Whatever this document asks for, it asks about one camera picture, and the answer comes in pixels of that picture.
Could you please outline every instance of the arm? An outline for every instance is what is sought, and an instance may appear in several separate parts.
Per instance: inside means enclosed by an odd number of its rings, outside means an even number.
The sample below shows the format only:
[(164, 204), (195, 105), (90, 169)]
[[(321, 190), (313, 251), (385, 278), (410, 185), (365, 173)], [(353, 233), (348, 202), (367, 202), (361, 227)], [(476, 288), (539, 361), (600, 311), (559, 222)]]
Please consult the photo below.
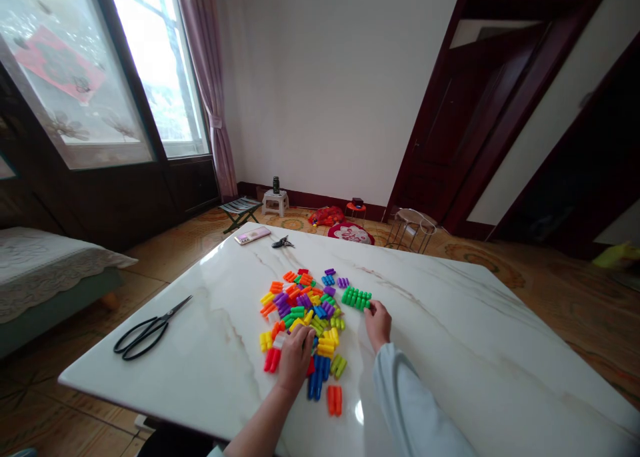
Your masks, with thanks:
[(270, 457), (307, 375), (315, 331), (297, 326), (282, 347), (278, 380), (258, 411), (224, 451), (227, 457)]
[(475, 451), (400, 350), (390, 343), (391, 316), (378, 301), (365, 309), (367, 334), (376, 352), (373, 383), (401, 455), (474, 456)]

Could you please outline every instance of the scissor blade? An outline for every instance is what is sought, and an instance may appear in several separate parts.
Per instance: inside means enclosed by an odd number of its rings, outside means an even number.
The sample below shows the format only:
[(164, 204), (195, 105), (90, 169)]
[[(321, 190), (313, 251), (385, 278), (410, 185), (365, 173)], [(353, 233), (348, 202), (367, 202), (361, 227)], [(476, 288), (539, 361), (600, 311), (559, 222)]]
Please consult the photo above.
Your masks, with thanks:
[(191, 297), (193, 297), (192, 295), (190, 295), (189, 297), (187, 297), (185, 300), (183, 300), (182, 302), (180, 302), (176, 307), (172, 308), (169, 312), (167, 312), (167, 316), (173, 316), (178, 310), (180, 310), (182, 308), (182, 306), (184, 304), (186, 304), (187, 302), (189, 302), (191, 300)]

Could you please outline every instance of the hand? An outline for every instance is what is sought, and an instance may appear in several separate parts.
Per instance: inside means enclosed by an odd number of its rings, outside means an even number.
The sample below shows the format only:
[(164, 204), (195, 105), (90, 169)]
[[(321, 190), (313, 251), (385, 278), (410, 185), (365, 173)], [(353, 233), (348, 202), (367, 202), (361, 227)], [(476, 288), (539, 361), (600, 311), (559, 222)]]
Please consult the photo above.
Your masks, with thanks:
[(299, 325), (282, 344), (276, 387), (290, 392), (293, 397), (298, 395), (307, 377), (314, 337), (315, 330)]
[(391, 342), (391, 315), (379, 300), (370, 300), (371, 309), (365, 308), (367, 335), (377, 354), (380, 348)]

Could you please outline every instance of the white sleeve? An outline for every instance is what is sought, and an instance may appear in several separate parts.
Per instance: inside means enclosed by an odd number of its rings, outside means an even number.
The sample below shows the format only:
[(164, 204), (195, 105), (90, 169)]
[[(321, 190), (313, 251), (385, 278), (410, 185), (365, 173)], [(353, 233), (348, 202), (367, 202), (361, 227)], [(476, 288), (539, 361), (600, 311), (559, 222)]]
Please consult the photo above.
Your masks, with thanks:
[(407, 356), (393, 344), (380, 348), (373, 383), (403, 457), (476, 455), (460, 429), (424, 387)]
[(215, 449), (210, 451), (210, 453), (207, 454), (207, 457), (225, 457), (225, 456), (222, 453), (222, 450), (220, 450), (220, 447), (216, 447)]

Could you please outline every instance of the pink phone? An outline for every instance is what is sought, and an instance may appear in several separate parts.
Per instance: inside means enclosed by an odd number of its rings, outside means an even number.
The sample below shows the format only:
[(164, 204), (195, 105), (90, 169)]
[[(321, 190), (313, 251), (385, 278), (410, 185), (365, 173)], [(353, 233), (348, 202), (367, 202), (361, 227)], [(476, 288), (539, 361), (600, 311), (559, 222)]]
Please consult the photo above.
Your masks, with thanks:
[(244, 245), (269, 234), (271, 234), (271, 231), (268, 228), (258, 227), (251, 232), (247, 232), (246, 234), (240, 234), (239, 236), (234, 237), (234, 239), (238, 241), (238, 244)]

